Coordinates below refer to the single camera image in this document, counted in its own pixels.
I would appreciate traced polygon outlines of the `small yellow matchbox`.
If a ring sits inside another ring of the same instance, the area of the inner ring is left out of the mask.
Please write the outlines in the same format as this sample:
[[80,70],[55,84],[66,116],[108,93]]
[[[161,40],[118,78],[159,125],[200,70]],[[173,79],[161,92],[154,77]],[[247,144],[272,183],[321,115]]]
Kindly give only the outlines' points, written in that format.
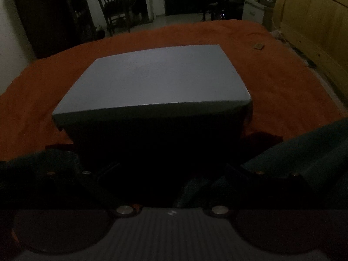
[[264,48],[264,44],[263,43],[257,43],[254,46],[254,49],[256,50],[262,50]]

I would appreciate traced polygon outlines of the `wooden headboard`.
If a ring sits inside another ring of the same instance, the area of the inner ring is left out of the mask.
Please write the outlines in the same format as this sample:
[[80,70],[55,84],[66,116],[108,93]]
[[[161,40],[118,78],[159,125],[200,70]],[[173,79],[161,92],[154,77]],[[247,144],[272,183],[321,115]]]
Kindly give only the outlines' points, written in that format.
[[347,0],[277,0],[274,26],[347,96]]

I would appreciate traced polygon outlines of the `white side cabinet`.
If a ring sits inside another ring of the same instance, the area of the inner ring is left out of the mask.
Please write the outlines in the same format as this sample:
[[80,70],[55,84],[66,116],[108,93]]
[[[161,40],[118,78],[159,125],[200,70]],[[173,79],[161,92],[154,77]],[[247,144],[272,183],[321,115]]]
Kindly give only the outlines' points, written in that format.
[[243,0],[243,20],[256,22],[266,27],[268,31],[273,26],[273,8],[262,5],[255,0]]

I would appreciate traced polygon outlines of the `dark wooden chair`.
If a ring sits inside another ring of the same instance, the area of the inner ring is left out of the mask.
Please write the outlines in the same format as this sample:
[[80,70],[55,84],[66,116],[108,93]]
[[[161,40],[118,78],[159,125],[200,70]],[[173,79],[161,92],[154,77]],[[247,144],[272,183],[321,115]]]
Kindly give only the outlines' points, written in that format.
[[98,0],[110,36],[153,22],[152,0]]

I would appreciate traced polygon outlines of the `black office chair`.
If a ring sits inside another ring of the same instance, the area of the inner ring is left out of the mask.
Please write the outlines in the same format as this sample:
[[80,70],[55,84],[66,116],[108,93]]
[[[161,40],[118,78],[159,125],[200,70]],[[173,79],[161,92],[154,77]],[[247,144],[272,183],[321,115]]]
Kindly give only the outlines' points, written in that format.
[[226,0],[202,0],[202,21],[207,21],[210,15],[211,21],[226,20]]

